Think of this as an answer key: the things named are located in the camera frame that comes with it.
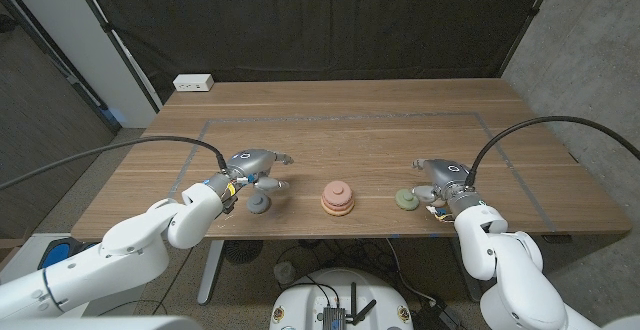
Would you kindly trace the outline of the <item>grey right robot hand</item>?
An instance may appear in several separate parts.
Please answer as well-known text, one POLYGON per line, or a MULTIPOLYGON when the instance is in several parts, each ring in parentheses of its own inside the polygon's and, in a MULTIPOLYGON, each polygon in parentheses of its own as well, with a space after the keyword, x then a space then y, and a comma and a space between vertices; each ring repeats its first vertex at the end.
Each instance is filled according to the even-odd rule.
POLYGON ((416 186, 411 193, 433 206, 447 205, 457 217, 467 208, 484 205, 474 188, 465 184, 469 168, 445 159, 416 159, 412 167, 422 170, 430 180, 428 185, 416 186))

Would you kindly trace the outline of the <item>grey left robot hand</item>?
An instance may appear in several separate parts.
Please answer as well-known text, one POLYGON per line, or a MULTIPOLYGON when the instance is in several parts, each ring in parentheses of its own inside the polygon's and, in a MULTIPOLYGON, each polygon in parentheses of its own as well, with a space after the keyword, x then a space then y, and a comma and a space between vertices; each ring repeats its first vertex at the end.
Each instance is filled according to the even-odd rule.
POLYGON ((222 212, 229 214, 238 200, 242 188, 252 185, 254 194, 247 200, 247 208, 253 214, 266 212, 271 199, 269 193, 286 189, 289 184, 270 176, 276 162, 289 165, 294 159, 286 153, 265 149, 247 149, 234 154, 226 167, 205 182, 220 197, 222 212))

